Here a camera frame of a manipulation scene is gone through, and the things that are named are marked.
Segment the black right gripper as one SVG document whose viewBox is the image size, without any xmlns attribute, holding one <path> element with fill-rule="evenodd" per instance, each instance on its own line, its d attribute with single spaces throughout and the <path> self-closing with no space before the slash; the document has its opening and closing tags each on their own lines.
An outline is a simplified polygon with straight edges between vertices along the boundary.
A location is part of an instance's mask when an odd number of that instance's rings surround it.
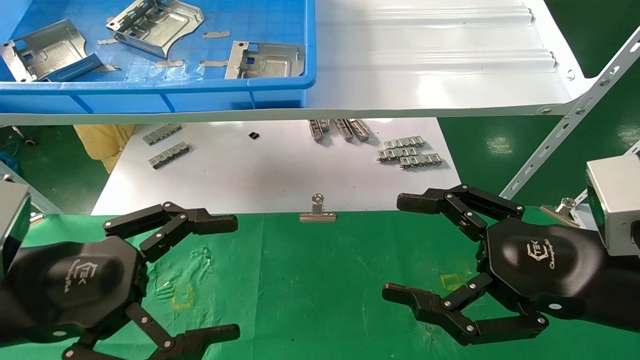
<svg viewBox="0 0 640 360">
<path fill-rule="evenodd" d="M 401 193 L 397 209 L 442 214 L 471 241 L 483 241 L 487 272 L 447 296 L 387 282 L 382 298 L 405 305 L 416 321 L 441 327 L 461 346 L 527 340 L 546 330 L 548 319 L 607 321 L 603 266 L 607 256 L 595 231 L 521 221 L 525 207 L 460 184 Z M 499 221 L 493 225 L 480 217 Z M 463 310 L 489 293 L 516 316 L 473 321 Z"/>
</svg>

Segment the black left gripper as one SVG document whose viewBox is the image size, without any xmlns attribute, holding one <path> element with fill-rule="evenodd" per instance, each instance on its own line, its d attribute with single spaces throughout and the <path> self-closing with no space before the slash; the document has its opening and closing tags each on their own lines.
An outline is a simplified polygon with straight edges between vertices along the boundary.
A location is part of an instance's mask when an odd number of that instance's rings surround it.
<svg viewBox="0 0 640 360">
<path fill-rule="evenodd" d="M 64 360 L 119 360 L 94 350 L 129 321 L 157 346 L 149 360 L 201 360 L 212 344 L 237 340 L 237 324 L 170 336 L 140 305 L 153 264 L 189 235 L 233 233 L 236 215 L 164 202 L 109 219 L 106 237 L 18 249 L 9 266 L 9 344 L 47 344 L 80 337 Z M 125 239 L 153 231 L 139 251 Z"/>
</svg>

